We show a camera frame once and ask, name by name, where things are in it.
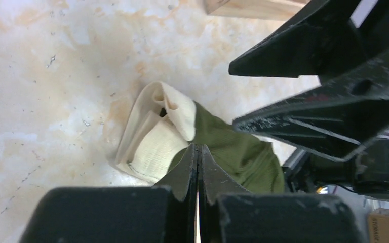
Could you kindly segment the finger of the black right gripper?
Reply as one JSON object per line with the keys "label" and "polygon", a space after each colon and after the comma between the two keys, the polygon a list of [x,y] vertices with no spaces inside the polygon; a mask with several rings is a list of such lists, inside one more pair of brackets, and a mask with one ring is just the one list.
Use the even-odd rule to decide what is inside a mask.
{"label": "finger of the black right gripper", "polygon": [[389,129],[389,48],[319,87],[238,117],[232,126],[348,161]]}

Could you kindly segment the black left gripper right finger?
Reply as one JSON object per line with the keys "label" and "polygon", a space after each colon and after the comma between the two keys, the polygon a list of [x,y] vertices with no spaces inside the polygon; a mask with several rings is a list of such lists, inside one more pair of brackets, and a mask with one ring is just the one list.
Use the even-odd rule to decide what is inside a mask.
{"label": "black left gripper right finger", "polygon": [[201,146],[198,159],[201,242],[363,242],[351,208],[319,194],[253,194]]}

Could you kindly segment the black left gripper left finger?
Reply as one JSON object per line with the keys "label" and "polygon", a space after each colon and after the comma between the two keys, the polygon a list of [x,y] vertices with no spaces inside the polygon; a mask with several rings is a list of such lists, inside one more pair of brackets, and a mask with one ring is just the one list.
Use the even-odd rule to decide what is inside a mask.
{"label": "black left gripper left finger", "polygon": [[195,242],[198,148],[150,187],[59,187],[38,202],[21,242]]}

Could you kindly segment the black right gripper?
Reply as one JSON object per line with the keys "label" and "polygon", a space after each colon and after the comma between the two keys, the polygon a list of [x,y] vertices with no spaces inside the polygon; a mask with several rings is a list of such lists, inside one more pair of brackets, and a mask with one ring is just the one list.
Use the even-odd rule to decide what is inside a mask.
{"label": "black right gripper", "polygon": [[309,1],[275,32],[231,61],[228,73],[335,77],[387,49],[389,1]]}

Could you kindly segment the dark green underwear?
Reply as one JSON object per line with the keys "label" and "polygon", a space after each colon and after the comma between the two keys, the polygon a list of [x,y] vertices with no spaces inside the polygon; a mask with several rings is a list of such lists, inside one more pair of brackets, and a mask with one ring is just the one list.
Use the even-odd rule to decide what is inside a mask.
{"label": "dark green underwear", "polygon": [[164,82],[149,83],[140,92],[114,163],[129,175],[156,183],[179,163],[192,143],[206,145],[215,162],[248,191],[285,191],[284,173],[270,142],[235,132]]}

